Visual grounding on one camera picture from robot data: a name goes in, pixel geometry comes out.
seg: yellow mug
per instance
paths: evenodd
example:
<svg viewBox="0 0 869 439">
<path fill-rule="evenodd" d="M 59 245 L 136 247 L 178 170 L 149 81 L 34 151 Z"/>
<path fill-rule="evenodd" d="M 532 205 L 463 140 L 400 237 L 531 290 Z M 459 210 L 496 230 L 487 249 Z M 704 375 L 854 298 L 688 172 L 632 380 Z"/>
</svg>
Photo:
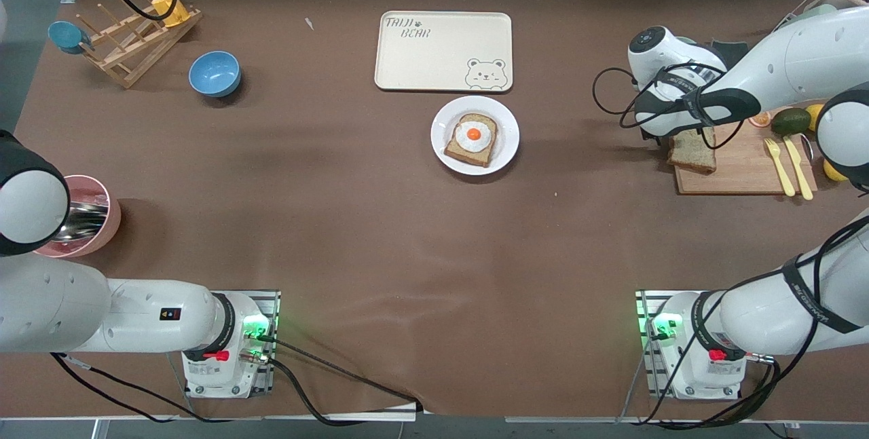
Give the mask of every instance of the yellow mug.
<svg viewBox="0 0 869 439">
<path fill-rule="evenodd" d="M 158 15 L 162 15 L 166 13 L 166 10 L 170 7 L 172 0 L 151 0 L 151 4 L 154 5 L 154 10 L 156 10 Z M 187 13 L 187 9 L 184 8 L 184 3 L 181 3 L 181 0 L 178 0 L 177 3 L 174 4 L 172 14 L 167 16 L 167 18 L 164 18 L 164 24 L 167 27 L 174 27 L 178 24 L 183 24 L 188 18 L 190 18 L 190 14 Z"/>
</svg>

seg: egg white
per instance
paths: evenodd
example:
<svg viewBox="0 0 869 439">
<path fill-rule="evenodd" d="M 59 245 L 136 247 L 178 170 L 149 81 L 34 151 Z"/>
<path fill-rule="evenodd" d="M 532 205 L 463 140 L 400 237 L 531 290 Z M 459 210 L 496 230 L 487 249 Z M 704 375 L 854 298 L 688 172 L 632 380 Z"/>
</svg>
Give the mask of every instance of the egg white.
<svg viewBox="0 0 869 439">
<path fill-rule="evenodd" d="M 471 129 L 480 130 L 479 139 L 471 140 L 468 138 L 468 131 Z M 486 124 L 481 123 L 481 121 L 463 121 L 462 123 L 459 123 L 458 128 L 456 128 L 456 142 L 458 142 L 465 151 L 480 152 L 482 149 L 486 149 L 491 141 L 492 131 L 489 130 L 489 127 L 486 126 Z"/>
</svg>

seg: blue cup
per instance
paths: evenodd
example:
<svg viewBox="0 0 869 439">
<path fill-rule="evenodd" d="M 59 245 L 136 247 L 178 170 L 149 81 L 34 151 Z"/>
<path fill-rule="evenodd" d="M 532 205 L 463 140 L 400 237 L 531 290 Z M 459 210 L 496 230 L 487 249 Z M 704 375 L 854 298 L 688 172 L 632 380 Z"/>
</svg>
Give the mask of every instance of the blue cup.
<svg viewBox="0 0 869 439">
<path fill-rule="evenodd" d="M 242 69 L 229 52 L 212 50 L 193 61 L 187 80 L 202 95 L 220 98 L 235 92 L 242 81 Z"/>
<path fill-rule="evenodd" d="M 49 38 L 57 46 L 57 49 L 68 54 L 81 54 L 84 49 L 79 43 L 90 44 L 90 36 L 70 22 L 54 22 L 49 25 Z"/>
</svg>

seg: toast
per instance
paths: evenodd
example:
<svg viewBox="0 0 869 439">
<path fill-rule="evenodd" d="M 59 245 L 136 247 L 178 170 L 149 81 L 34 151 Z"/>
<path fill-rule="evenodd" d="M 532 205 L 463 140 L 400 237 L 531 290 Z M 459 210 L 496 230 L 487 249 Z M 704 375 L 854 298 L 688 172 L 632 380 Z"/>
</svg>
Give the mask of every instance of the toast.
<svg viewBox="0 0 869 439">
<path fill-rule="evenodd" d="M 466 149 L 463 149 L 462 146 L 459 145 L 459 142 L 456 141 L 456 131 L 459 129 L 460 124 L 465 121 L 480 121 L 480 123 L 484 123 L 489 127 L 489 130 L 492 131 L 492 139 L 486 146 L 486 149 L 482 149 L 480 152 L 471 152 L 466 151 Z M 453 129 L 453 136 L 450 137 L 449 143 L 447 143 L 447 147 L 444 148 L 443 153 L 448 155 L 448 157 L 462 161 L 462 163 L 488 168 L 488 164 L 492 160 L 494 141 L 496 141 L 497 137 L 498 124 L 494 123 L 494 120 L 491 120 L 491 118 L 480 113 L 468 113 L 459 119 L 459 123 L 457 123 L 456 127 Z"/>
<path fill-rule="evenodd" d="M 704 127 L 703 133 L 708 143 L 715 145 L 715 130 Z M 709 149 L 696 130 L 685 130 L 670 137 L 670 155 L 667 164 L 692 170 L 701 175 L 709 175 L 717 169 L 715 151 Z"/>
</svg>

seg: brown table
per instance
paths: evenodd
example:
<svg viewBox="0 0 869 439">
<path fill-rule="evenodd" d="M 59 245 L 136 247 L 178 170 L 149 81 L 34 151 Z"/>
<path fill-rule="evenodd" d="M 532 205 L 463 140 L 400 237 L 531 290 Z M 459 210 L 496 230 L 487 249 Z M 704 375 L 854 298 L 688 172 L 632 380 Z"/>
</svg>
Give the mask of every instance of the brown table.
<svg viewBox="0 0 869 439">
<path fill-rule="evenodd" d="M 115 240 L 83 262 L 109 278 L 279 288 L 282 338 L 437 414 L 613 417 L 640 353 L 634 290 L 727 287 L 809 250 L 866 205 L 823 179 L 812 203 L 676 195 L 664 153 L 591 101 L 593 76 L 627 66 L 628 41 L 649 25 L 756 42 L 801 0 L 184 1 L 205 18 L 128 92 L 54 47 L 41 58 L 20 139 L 62 172 L 105 182 L 124 209 Z M 61 18 L 96 16 L 97 2 L 117 0 L 78 0 Z M 511 16 L 515 86 L 498 99 L 522 139 L 508 169 L 469 179 L 432 154 L 431 119 L 457 95 L 375 86 L 390 9 Z M 187 85 L 193 59 L 213 49 L 242 64 L 229 102 Z M 632 96 L 621 79 L 603 81 L 608 104 Z M 181 399 L 165 356 L 84 357 Z M 758 417 L 867 421 L 867 358 L 866 347 L 807 356 Z M 398 403 L 282 359 L 324 411 Z M 0 366 L 2 417 L 125 414 L 47 356 Z M 650 408 L 639 388 L 632 415 Z M 196 407 L 303 411 L 280 378 L 269 398 Z M 678 403 L 661 417 L 720 408 Z"/>
</svg>

